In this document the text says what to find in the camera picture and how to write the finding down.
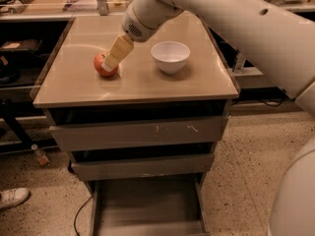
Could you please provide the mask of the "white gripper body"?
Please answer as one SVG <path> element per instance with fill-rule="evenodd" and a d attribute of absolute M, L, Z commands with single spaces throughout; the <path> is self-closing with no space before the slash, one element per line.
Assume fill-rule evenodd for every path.
<path fill-rule="evenodd" d="M 149 40 L 155 33 L 152 29 L 152 17 L 147 10 L 129 7 L 122 18 L 123 31 L 137 42 Z"/>

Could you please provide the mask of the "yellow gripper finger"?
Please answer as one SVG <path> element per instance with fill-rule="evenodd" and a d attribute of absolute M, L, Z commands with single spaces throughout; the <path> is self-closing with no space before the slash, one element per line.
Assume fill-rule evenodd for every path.
<path fill-rule="evenodd" d="M 134 49 L 133 40 L 126 34 L 118 35 L 107 52 L 105 64 L 115 68 Z"/>

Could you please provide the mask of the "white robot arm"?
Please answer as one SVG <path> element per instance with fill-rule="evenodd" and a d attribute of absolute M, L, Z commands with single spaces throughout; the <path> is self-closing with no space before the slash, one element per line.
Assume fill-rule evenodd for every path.
<path fill-rule="evenodd" d="M 315 117 L 315 23 L 264 0 L 134 0 L 103 63 L 115 68 L 168 20 L 188 11 Z M 295 155 L 278 188 L 268 236 L 315 236 L 315 138 Z"/>

